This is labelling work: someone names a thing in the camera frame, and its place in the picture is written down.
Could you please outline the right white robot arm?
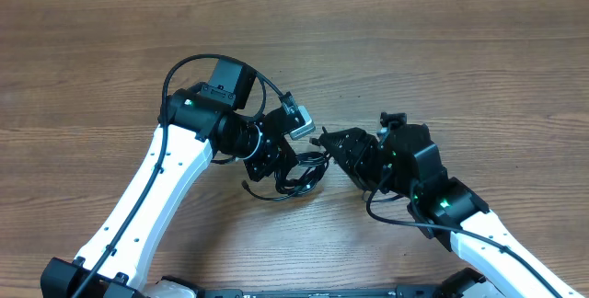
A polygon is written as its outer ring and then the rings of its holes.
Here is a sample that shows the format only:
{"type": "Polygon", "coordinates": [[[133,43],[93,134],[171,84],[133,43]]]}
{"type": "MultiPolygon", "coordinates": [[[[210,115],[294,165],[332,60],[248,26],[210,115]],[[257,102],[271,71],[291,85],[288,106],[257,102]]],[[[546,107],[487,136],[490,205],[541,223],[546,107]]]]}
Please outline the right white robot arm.
{"type": "Polygon", "coordinates": [[[318,142],[352,179],[375,196],[408,199],[407,223],[480,273],[504,297],[575,297],[575,291],[530,253],[478,194],[444,167],[429,129],[392,121],[377,135],[360,128],[323,132],[318,142]]]}

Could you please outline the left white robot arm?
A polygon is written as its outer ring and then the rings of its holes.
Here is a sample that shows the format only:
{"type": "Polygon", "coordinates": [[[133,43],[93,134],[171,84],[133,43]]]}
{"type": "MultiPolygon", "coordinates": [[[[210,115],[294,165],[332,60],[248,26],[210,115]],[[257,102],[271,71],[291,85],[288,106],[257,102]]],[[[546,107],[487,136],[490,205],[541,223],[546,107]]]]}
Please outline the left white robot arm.
{"type": "Polygon", "coordinates": [[[259,181],[296,164],[289,139],[314,131],[307,110],[290,93],[279,108],[241,114],[254,83],[272,82],[250,65],[214,55],[211,78],[174,93],[164,89],[158,125],[127,189],[73,261],[52,258],[40,276],[45,297],[195,297],[179,282],[147,281],[153,257],[174,214],[217,154],[241,160],[259,181]]]}

